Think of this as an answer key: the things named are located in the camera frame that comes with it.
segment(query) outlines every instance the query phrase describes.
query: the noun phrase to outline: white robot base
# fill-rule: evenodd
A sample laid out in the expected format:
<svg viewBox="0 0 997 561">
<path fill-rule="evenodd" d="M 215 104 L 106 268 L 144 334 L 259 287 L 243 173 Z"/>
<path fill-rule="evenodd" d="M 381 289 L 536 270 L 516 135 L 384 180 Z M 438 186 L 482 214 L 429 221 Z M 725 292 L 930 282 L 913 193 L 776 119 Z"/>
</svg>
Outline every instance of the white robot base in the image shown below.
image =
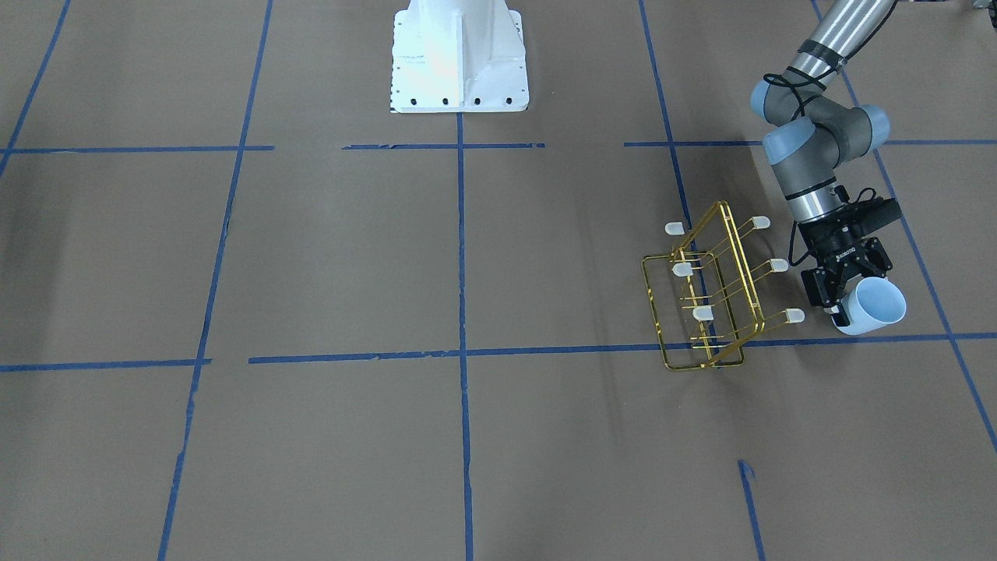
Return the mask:
<svg viewBox="0 0 997 561">
<path fill-rule="evenodd" d="M 393 113 L 497 113 L 529 105 L 522 17 L 505 0 L 411 0 L 395 15 Z"/>
</svg>

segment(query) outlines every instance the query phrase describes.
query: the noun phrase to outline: blue tape line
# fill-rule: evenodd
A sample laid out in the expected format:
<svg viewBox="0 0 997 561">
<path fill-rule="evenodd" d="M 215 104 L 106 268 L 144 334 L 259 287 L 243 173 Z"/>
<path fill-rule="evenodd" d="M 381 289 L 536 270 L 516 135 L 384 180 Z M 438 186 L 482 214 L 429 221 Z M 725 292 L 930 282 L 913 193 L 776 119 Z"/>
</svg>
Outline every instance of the blue tape line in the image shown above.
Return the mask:
<svg viewBox="0 0 997 561">
<path fill-rule="evenodd" d="M 953 333 L 959 340 L 997 339 L 997 333 Z"/>
<path fill-rule="evenodd" d="M 193 358 L 181 360 L 116 360 L 112 362 L 55 362 L 49 364 L 0 364 L 0 372 L 53 372 L 59 370 L 117 370 L 123 368 L 166 368 L 194 366 Z M 204 364 L 211 364 L 206 358 Z"/>
<path fill-rule="evenodd" d="M 956 140 L 896 140 L 883 143 L 888 146 L 986 146 L 997 145 L 997 139 Z"/>
<path fill-rule="evenodd" d="M 661 106 L 661 119 L 665 124 L 665 137 L 668 138 L 668 150 L 672 155 L 672 168 L 675 170 L 675 182 L 679 188 L 682 214 L 685 216 L 688 227 L 692 228 L 692 216 L 689 214 L 689 204 L 686 201 L 682 170 L 679 169 L 679 155 L 675 150 L 675 137 L 672 135 L 672 123 L 668 118 L 668 106 L 665 103 L 665 90 L 661 86 L 661 74 L 658 72 L 658 57 L 654 54 L 654 43 L 651 41 L 651 28 L 647 23 L 647 9 L 644 7 L 644 0 L 637 0 L 637 3 L 640 6 L 640 19 L 644 25 L 644 40 L 647 41 L 647 54 L 651 59 L 651 70 L 654 71 L 654 85 L 658 89 L 658 104 Z"/>
<path fill-rule="evenodd" d="M 811 6 L 814 7 L 814 13 L 817 14 L 817 21 L 818 22 L 823 22 L 824 21 L 824 14 L 821 13 L 821 7 L 817 5 L 817 0 L 811 0 Z"/>
<path fill-rule="evenodd" d="M 403 352 L 352 352 L 347 354 L 298 354 L 290 356 L 254 356 L 250 364 L 288 364 L 294 362 L 348 362 L 353 360 L 398 360 L 403 358 L 446 358 L 458 356 L 458 350 L 410 350 Z"/>
<path fill-rule="evenodd" d="M 668 344 L 668 349 L 688 348 L 685 343 Z M 657 343 L 648 344 L 602 344 L 581 346 L 520 346 L 505 348 L 475 348 L 468 351 L 468 356 L 513 356 L 519 354 L 574 354 L 586 352 L 631 352 L 640 350 L 658 350 Z"/>
<path fill-rule="evenodd" d="M 532 148 L 546 148 L 544 143 L 510 143 L 510 144 L 465 144 L 465 150 L 523 150 Z"/>
<path fill-rule="evenodd" d="M 35 75 L 35 81 L 31 84 L 31 90 L 28 91 L 28 99 L 24 101 L 24 107 L 21 108 L 21 114 L 17 118 L 17 124 L 14 125 L 14 132 L 10 135 L 10 140 L 7 142 L 7 152 L 4 153 L 3 159 L 0 159 L 0 177 L 3 177 L 4 171 L 7 169 L 7 162 L 10 161 L 11 151 L 14 150 L 14 146 L 17 145 L 17 138 L 21 135 L 21 129 L 24 128 L 24 122 L 28 118 L 28 111 L 31 109 L 31 103 L 35 101 L 35 94 L 38 93 L 38 86 L 42 83 L 42 77 L 45 76 L 45 70 L 49 67 L 49 61 L 52 59 L 52 52 L 56 48 L 56 42 L 59 41 L 59 34 L 62 33 L 63 24 L 66 23 L 66 14 L 69 13 L 69 5 L 72 0 L 66 0 L 63 3 L 62 12 L 59 14 L 59 21 L 56 22 L 56 29 L 52 33 L 52 39 L 49 41 L 49 47 L 45 50 L 45 56 L 42 58 L 42 65 L 38 68 L 38 74 Z"/>
<path fill-rule="evenodd" d="M 547 144 L 537 143 L 499 143 L 499 144 L 351 144 L 342 150 L 522 150 L 546 148 Z"/>
<path fill-rule="evenodd" d="M 768 339 L 750 340 L 745 346 L 808 346 L 808 345 L 828 345 L 828 344 L 863 344 L 863 343 L 885 343 L 885 342 L 924 342 L 948 340 L 946 334 L 927 335 L 867 335 L 848 337 L 825 337 L 813 339 Z"/>
<path fill-rule="evenodd" d="M 464 447 L 464 553 L 467 561 L 475 559 L 475 522 L 472 508 L 471 490 L 471 416 L 468 404 L 468 329 L 467 329 L 467 293 L 466 293 L 466 256 L 467 238 L 465 236 L 465 205 L 464 205 L 464 114 L 457 113 L 457 210 L 458 239 L 460 249 L 458 254 L 458 285 L 461 289 L 460 340 L 461 349 L 461 427 Z"/>
<path fill-rule="evenodd" d="M 758 552 L 758 561 L 765 561 L 765 545 L 762 543 L 762 530 L 758 524 L 758 512 L 755 510 L 755 497 L 751 492 L 751 480 L 755 479 L 755 470 L 748 465 L 745 460 L 738 460 L 738 469 L 741 470 L 741 486 L 745 491 L 745 503 L 748 504 L 748 518 L 751 519 L 751 533 L 755 536 L 755 551 Z"/>
<path fill-rule="evenodd" d="M 823 21 L 824 16 L 821 14 L 821 9 L 817 5 L 817 0 L 811 0 L 811 4 L 814 6 L 814 11 L 817 12 L 818 19 Z M 851 80 L 848 78 L 848 74 L 844 69 L 841 70 L 841 78 L 844 80 L 844 84 L 848 89 L 851 101 L 855 105 L 858 105 L 858 96 L 855 94 L 855 89 L 851 86 Z M 893 181 L 889 178 L 889 172 L 886 170 L 886 165 L 882 161 L 882 156 L 880 155 L 879 150 L 873 150 L 872 154 L 875 156 L 876 163 L 879 165 L 879 172 L 882 174 L 882 178 L 886 182 L 886 188 L 889 190 L 890 196 L 897 199 L 896 190 L 893 188 Z M 959 348 L 959 343 L 952 331 L 952 326 L 948 322 L 948 316 L 945 314 L 945 309 L 941 304 L 941 298 L 938 296 L 938 291 L 935 289 L 934 282 L 931 280 L 931 275 L 928 273 L 927 265 L 924 263 L 924 257 L 921 255 L 921 251 L 917 247 L 917 241 L 914 240 L 914 234 L 910 229 L 910 224 L 907 222 L 907 217 L 901 216 L 900 223 L 903 225 L 903 231 L 907 235 L 907 241 L 910 242 L 910 247 L 914 251 L 914 258 L 917 260 L 917 266 L 921 269 L 921 274 L 924 276 L 924 282 L 928 286 L 928 292 L 931 293 L 931 299 L 934 301 L 935 309 L 938 311 L 938 317 L 941 319 L 942 326 L 945 328 L 945 334 L 947 335 L 949 344 L 952 346 L 952 352 L 955 353 L 955 358 L 959 362 L 959 368 L 962 369 L 962 376 L 965 378 L 966 386 L 969 388 L 969 393 L 972 395 L 973 402 L 976 404 L 976 410 L 980 415 L 980 420 L 983 421 L 983 427 L 986 429 L 987 436 L 990 438 L 990 445 L 993 447 L 994 451 L 997 452 L 997 433 L 995 433 L 993 423 L 990 421 L 990 415 L 987 413 L 987 409 L 983 405 L 983 399 L 980 397 L 980 393 L 976 389 L 976 382 L 973 380 L 973 376 L 969 372 L 969 367 L 966 365 L 966 360 L 962 356 L 962 350 Z"/>
<path fill-rule="evenodd" d="M 235 153 L 235 166 L 232 169 L 232 181 L 228 186 L 228 200 L 225 202 L 225 215 L 221 223 L 221 234 L 218 237 L 218 250 L 214 257 L 214 270 L 211 273 L 211 288 L 207 293 L 207 306 L 204 309 L 204 327 L 201 330 L 200 342 L 197 345 L 197 359 L 193 366 L 193 376 L 190 379 L 190 393 L 187 395 L 186 420 L 183 425 L 183 445 L 176 456 L 176 466 L 173 470 L 173 481 L 169 489 L 169 503 L 166 506 L 166 520 L 163 523 L 163 537 L 160 540 L 159 561 L 166 561 L 166 550 L 169 547 L 169 535 L 172 530 L 173 515 L 176 511 L 176 498 L 179 495 L 180 480 L 183 475 L 183 462 L 186 459 L 187 445 L 190 442 L 190 427 L 193 423 L 194 395 L 200 384 L 201 368 L 207 349 L 207 336 L 211 330 L 211 315 L 214 312 L 214 299 L 218 292 L 218 279 L 221 276 L 221 264 L 225 256 L 225 242 L 228 239 L 228 223 L 232 217 L 232 205 L 235 200 L 235 190 L 239 183 L 239 173 L 242 168 L 242 157 L 245 154 L 246 138 L 249 135 L 249 123 L 252 118 L 253 103 L 256 98 L 256 85 L 259 82 L 259 72 L 263 65 L 263 51 L 266 49 L 266 35 L 270 28 L 270 14 L 273 12 L 273 0 L 267 0 L 266 13 L 263 16 L 263 29 L 260 32 L 259 47 L 256 51 L 256 64 L 253 68 L 252 80 L 249 84 L 249 96 L 246 100 L 245 115 L 242 118 L 242 134 L 239 136 L 239 150 Z"/>
<path fill-rule="evenodd" d="M 886 141 L 889 146 L 990 146 L 997 145 L 995 139 L 953 139 L 953 140 L 892 140 Z M 642 141 L 625 142 L 625 148 L 668 148 L 677 147 L 710 147 L 710 146 L 762 146 L 761 141 Z"/>
<path fill-rule="evenodd" d="M 456 144 L 351 144 L 343 150 L 456 150 Z"/>
<path fill-rule="evenodd" d="M 238 152 L 238 146 L 107 146 L 92 148 L 15 148 L 11 154 L 144 154 L 160 152 Z M 272 152 L 273 145 L 247 146 L 246 152 Z"/>
<path fill-rule="evenodd" d="M 625 148 L 668 148 L 676 147 L 711 147 L 711 146 L 762 146 L 762 141 L 651 141 L 625 142 Z"/>
<path fill-rule="evenodd" d="M 977 332 L 977 333 L 955 333 L 955 338 L 974 339 L 997 339 L 997 332 Z M 843 337 L 818 337 L 818 338 L 794 338 L 794 339 L 769 339 L 750 340 L 745 346 L 752 347 L 774 347 L 774 346 L 822 346 L 835 344 L 884 344 L 895 342 L 927 342 L 945 341 L 949 336 L 945 333 L 928 333 L 914 335 L 866 335 L 866 336 L 843 336 Z M 682 350 L 691 348 L 687 342 L 671 342 L 665 345 L 668 350 Z M 598 345 L 575 345 L 575 346 L 509 346 L 494 348 L 469 348 L 466 350 L 467 356 L 517 356 L 523 354 L 576 354 L 592 352 L 643 352 L 658 350 L 657 343 L 637 343 L 637 344 L 598 344 Z M 401 352 L 351 352 L 342 354 L 296 354 L 296 355 L 275 355 L 275 356 L 254 356 L 249 359 L 250 364 L 282 364 L 295 362 L 343 362 L 351 360 L 392 360 L 392 359 L 415 359 L 415 358 L 452 358 L 460 356 L 459 349 L 451 350 L 407 350 Z"/>
</svg>

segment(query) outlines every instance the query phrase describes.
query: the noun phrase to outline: white cup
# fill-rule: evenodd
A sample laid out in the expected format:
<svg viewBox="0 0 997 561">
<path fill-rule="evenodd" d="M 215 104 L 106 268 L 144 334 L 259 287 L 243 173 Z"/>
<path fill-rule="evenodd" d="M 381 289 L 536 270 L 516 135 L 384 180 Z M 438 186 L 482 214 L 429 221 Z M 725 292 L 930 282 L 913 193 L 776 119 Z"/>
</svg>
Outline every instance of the white cup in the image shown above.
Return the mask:
<svg viewBox="0 0 997 561">
<path fill-rule="evenodd" d="M 907 313 L 903 292 L 896 284 L 879 277 L 860 280 L 841 305 L 851 324 L 837 330 L 847 335 L 861 335 L 897 323 Z"/>
</svg>

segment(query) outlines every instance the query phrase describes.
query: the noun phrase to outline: gold wire rack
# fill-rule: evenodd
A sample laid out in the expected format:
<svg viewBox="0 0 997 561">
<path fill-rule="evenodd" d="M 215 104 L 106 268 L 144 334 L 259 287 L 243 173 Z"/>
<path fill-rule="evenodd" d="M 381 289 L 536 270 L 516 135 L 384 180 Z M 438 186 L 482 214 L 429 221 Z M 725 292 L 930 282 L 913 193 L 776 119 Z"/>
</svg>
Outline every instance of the gold wire rack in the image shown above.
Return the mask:
<svg viewBox="0 0 997 561">
<path fill-rule="evenodd" d="M 701 236 L 708 229 L 716 230 L 718 224 L 722 226 L 720 240 L 708 246 L 703 244 Z M 770 225 L 771 222 L 766 217 L 751 217 L 738 226 L 730 205 L 726 201 L 718 201 L 688 234 L 682 223 L 670 223 L 665 227 L 665 232 L 670 236 L 681 237 L 670 254 L 647 256 L 641 260 L 654 328 L 661 345 L 661 357 L 669 369 L 689 370 L 742 364 L 743 346 L 746 342 L 765 331 L 789 323 L 799 323 L 806 318 L 801 309 L 794 307 L 780 310 L 768 317 L 762 311 L 755 283 L 768 275 L 784 273 L 789 269 L 789 264 L 786 260 L 769 259 L 752 267 L 745 255 L 742 241 L 752 232 L 764 230 Z M 701 251 L 697 249 L 699 245 L 710 248 Z M 691 314 L 694 321 L 693 332 L 683 333 L 687 341 L 678 345 L 670 345 L 665 340 L 661 316 L 651 287 L 648 265 L 658 261 L 667 262 L 671 266 L 673 281 L 678 280 L 682 284 L 676 290 L 680 294 L 679 312 Z M 715 288 L 710 290 L 707 288 L 708 284 Z M 720 320 L 715 314 L 716 306 L 723 309 Z M 669 359 L 669 346 L 673 349 L 677 346 L 693 350 L 693 361 L 678 363 Z"/>
</svg>

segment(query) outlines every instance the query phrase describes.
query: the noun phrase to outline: white rubber tip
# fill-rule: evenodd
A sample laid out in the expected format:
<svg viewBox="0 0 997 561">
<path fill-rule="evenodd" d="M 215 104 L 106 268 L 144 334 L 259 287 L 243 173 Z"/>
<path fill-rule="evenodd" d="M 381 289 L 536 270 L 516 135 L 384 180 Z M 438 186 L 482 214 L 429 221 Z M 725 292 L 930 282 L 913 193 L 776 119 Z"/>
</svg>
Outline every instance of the white rubber tip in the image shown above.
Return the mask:
<svg viewBox="0 0 997 561">
<path fill-rule="evenodd" d="M 713 321 L 713 307 L 711 305 L 697 305 L 692 308 L 692 316 L 698 321 Z"/>
<path fill-rule="evenodd" d="M 807 315 L 798 307 L 786 308 L 786 323 L 803 323 Z"/>
<path fill-rule="evenodd" d="M 772 225 L 769 217 L 751 217 L 751 222 L 755 226 L 755 230 L 764 230 Z"/>
<path fill-rule="evenodd" d="M 665 225 L 665 234 L 669 236 L 682 236 L 685 234 L 685 225 L 680 222 L 670 222 Z"/>
<path fill-rule="evenodd" d="M 691 263 L 677 263 L 672 267 L 672 273 L 676 277 L 691 277 L 692 276 L 692 264 Z"/>
<path fill-rule="evenodd" d="M 790 262 L 786 260 L 780 260 L 780 259 L 769 260 L 769 265 L 772 266 L 773 273 L 785 273 L 790 269 Z"/>
</svg>

